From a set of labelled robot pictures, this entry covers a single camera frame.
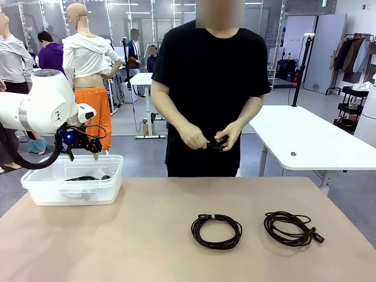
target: black hair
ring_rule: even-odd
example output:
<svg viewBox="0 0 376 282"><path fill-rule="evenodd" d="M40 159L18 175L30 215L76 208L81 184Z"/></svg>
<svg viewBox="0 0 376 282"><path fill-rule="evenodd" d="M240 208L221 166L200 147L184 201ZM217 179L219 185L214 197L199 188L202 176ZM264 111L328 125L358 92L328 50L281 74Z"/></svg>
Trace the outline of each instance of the black hair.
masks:
<svg viewBox="0 0 376 282"><path fill-rule="evenodd" d="M51 34L49 34L47 31L41 31L38 33L38 40L40 42L47 41L47 42L53 42Z"/></svg>

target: man in black t-shirt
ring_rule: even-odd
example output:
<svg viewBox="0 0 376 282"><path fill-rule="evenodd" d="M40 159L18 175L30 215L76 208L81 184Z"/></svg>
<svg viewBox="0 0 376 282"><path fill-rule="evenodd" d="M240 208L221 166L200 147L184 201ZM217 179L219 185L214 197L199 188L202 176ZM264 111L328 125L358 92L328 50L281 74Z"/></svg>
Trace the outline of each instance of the man in black t-shirt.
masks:
<svg viewBox="0 0 376 282"><path fill-rule="evenodd" d="M270 91L263 38L229 28L237 8L219 2L202 1L202 17L169 31L158 54L152 98L170 123L169 177L236 176L239 136ZM210 146L222 138L222 152Z"/></svg>

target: black pole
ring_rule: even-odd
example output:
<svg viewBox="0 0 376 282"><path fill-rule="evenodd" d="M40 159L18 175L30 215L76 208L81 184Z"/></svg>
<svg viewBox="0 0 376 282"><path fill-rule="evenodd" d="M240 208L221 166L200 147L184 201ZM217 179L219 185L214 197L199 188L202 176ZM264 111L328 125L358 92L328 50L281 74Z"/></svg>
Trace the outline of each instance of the black pole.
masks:
<svg viewBox="0 0 376 282"><path fill-rule="evenodd" d="M129 91L131 91L131 95L132 95L132 87L130 85L130 78L129 78L129 66L128 66L128 57L127 57L127 48L126 48L126 42L125 42L125 38L122 39L122 43L123 43L123 48L124 48L124 57L125 57L125 71L127 73L127 88Z"/></svg>
<svg viewBox="0 0 376 282"><path fill-rule="evenodd" d="M303 61L301 62L301 66L300 66L299 77L298 77L298 84L296 86L295 95L294 95L294 101L293 101L293 104L292 104L293 107L296 107L296 102L298 101L298 95L299 95L299 91L300 91L301 80L303 78L303 73L304 73L304 70L306 68L305 67L306 63L305 62L307 61L308 51L310 49L311 42L312 42L312 38L308 37L307 38L307 42L305 43L305 50L304 50Z"/></svg>

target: transparent plastic bin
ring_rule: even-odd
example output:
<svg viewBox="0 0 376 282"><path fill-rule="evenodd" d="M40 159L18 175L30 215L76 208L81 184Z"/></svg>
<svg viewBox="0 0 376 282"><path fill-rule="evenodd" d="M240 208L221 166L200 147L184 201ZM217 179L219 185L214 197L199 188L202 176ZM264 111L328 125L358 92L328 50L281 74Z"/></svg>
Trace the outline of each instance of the transparent plastic bin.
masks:
<svg viewBox="0 0 376 282"><path fill-rule="evenodd" d="M59 156L45 169L28 171L21 184L38 206L111 204L122 185L123 162L117 155L99 156L97 161L93 155L75 156L72 162L67 156ZM81 176L101 179L104 175L111 178L66 181Z"/></svg>

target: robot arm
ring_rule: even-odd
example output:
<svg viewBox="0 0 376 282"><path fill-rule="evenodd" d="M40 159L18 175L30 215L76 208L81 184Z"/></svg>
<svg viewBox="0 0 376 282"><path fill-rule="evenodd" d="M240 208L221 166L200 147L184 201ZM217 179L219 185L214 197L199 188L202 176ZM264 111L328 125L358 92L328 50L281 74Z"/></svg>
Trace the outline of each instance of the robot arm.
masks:
<svg viewBox="0 0 376 282"><path fill-rule="evenodd" d="M41 169L51 165L60 153L73 160L72 149L83 148L92 153L102 150L99 137L85 132L85 122L96 111L87 104L75 102L75 94L61 72L39 70L32 75L32 83L29 95L0 92L0 140L17 164L27 169ZM52 156L43 163L27 162L10 146L4 128L55 134Z"/></svg>

